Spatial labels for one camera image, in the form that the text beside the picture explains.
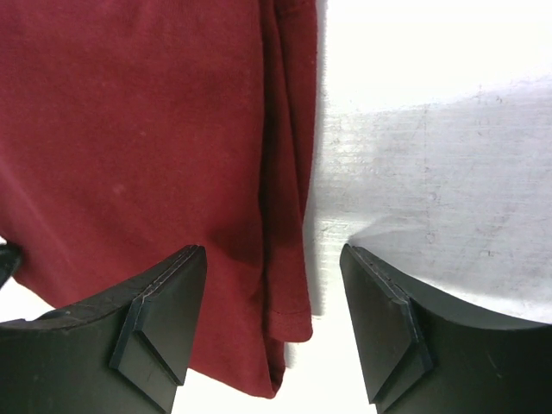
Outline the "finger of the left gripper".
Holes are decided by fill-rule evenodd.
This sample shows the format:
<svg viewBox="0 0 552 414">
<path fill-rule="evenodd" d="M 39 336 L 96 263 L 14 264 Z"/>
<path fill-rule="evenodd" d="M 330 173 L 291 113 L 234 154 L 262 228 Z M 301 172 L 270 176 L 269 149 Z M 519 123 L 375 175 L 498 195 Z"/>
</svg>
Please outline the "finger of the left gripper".
<svg viewBox="0 0 552 414">
<path fill-rule="evenodd" d="M 22 249 L 13 242 L 7 241 L 0 247 L 0 288 L 15 275 L 22 265 Z"/>
</svg>

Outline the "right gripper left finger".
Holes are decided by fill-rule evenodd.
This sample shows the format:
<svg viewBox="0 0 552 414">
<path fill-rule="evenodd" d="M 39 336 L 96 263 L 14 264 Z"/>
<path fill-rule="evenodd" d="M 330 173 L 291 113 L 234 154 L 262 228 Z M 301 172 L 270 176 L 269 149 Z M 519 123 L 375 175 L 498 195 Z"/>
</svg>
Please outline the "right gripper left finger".
<svg viewBox="0 0 552 414">
<path fill-rule="evenodd" d="M 171 412 L 206 270 L 205 249 L 188 246 L 94 296 L 2 323 L 2 412 Z"/>
</svg>

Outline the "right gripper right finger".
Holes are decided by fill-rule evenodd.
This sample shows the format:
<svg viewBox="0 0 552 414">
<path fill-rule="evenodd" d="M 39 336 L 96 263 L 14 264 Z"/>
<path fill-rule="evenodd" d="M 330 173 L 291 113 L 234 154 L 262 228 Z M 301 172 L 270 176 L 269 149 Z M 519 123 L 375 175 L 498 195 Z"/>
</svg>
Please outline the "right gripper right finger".
<svg viewBox="0 0 552 414">
<path fill-rule="evenodd" d="M 488 310 L 345 245 L 340 268 L 379 413 L 548 413 L 551 328 Z"/>
</svg>

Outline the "dark red t shirt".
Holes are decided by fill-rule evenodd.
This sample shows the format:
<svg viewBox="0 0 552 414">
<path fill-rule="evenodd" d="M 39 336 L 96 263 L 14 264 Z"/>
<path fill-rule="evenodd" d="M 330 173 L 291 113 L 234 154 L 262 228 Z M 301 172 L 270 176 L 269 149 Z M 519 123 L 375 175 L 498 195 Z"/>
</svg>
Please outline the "dark red t shirt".
<svg viewBox="0 0 552 414">
<path fill-rule="evenodd" d="M 205 247 L 191 367 L 273 398 L 311 338 L 313 1 L 4 1 L 1 234 L 59 308 Z"/>
</svg>

